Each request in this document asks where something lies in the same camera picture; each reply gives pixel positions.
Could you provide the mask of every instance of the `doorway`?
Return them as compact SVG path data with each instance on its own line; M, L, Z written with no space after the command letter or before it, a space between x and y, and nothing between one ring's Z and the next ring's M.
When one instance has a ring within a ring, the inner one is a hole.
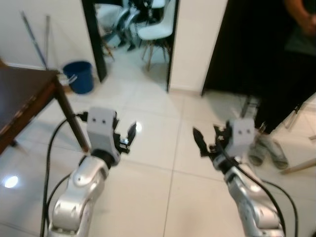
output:
M179 0L82 0L100 81L129 70L168 90Z

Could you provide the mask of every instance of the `shoe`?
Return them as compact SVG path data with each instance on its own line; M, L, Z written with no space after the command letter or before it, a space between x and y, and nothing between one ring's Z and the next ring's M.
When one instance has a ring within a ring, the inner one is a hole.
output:
M251 164L261 166L268 154L267 148L256 142L250 146L248 159Z
M280 146L280 144L274 141L270 135L262 134L258 136L257 142L265 147L278 169L286 169L288 167L288 160Z

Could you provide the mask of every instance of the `wooden table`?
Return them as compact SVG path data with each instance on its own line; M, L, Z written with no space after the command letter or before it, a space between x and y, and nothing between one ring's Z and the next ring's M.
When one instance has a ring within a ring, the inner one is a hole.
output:
M89 150L57 74L57 71L0 68L0 154L54 98L64 112L82 150Z

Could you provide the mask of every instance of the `black door frame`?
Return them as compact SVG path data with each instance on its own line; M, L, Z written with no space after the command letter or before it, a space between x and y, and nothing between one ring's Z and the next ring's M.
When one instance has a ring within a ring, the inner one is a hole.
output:
M102 41L99 35L98 30L98 23L97 19L95 17L95 8L94 4L96 3L105 3L107 0L81 0L82 7L84 11L85 20L87 23L87 28L89 32L90 37L90 43L92 46L93 56L95 60L95 65L97 68L98 76L100 79L100 82L102 82L106 75L107 75L107 69L106 69L106 63L104 61L103 57L103 51L102 51ZM170 83L170 76L171 76L171 65L172 65L172 57L173 57L173 50L174 50L174 43L175 43L175 32L177 27L177 21L178 21L178 12L179 12L179 2L180 0L175 0L175 12L174 12L174 21L173 21L173 31L172 35L170 36L170 59L169 59L169 65L168 65L168 73L167 73L167 87L166 91L169 91L169 83Z

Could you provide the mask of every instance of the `person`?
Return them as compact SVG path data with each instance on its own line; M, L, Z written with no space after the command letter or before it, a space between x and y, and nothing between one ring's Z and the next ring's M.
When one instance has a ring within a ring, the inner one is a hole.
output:
M261 101L255 118L258 133L248 152L253 165L261 165L269 155L279 169L287 168L288 160L270 134L316 92L316 0L284 0L284 5L295 26L282 53L272 59L270 72L279 82Z

